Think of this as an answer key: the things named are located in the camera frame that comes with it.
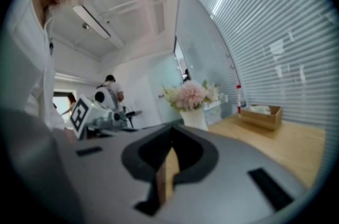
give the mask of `wooden table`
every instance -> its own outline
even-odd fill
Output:
[[[210,132],[241,140],[268,155],[311,188],[323,157],[325,130],[282,121],[276,131],[241,122],[238,114],[208,127]],[[165,162],[166,200],[173,194],[173,176],[179,172],[174,150]]]

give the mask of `black hair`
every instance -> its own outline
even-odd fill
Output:
[[[113,75],[107,75],[106,76],[106,80],[105,80],[105,82],[107,82],[107,81],[114,81],[115,82],[115,78],[114,78],[114,76]]]
[[[69,93],[69,94],[67,95],[67,98],[69,99],[69,101],[70,101],[71,104],[76,102],[76,99],[75,99],[73,93]]]

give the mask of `wooden box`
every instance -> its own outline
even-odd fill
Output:
[[[273,105],[269,105],[269,107],[271,109],[271,115],[241,109],[240,119],[243,122],[274,131],[281,125],[282,108],[280,106]]]

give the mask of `ceiling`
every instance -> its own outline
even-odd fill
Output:
[[[52,36],[97,61],[101,61],[108,53],[135,45],[139,39],[157,38],[164,34],[165,0],[89,0],[79,3],[86,7],[111,37],[104,40],[91,28],[84,29],[84,21],[70,5],[63,6],[55,17]]]

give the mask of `white lab coat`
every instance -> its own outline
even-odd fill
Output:
[[[48,30],[52,14],[41,27],[32,0],[13,0],[5,18],[0,46],[0,106],[38,116],[49,128],[55,71]]]

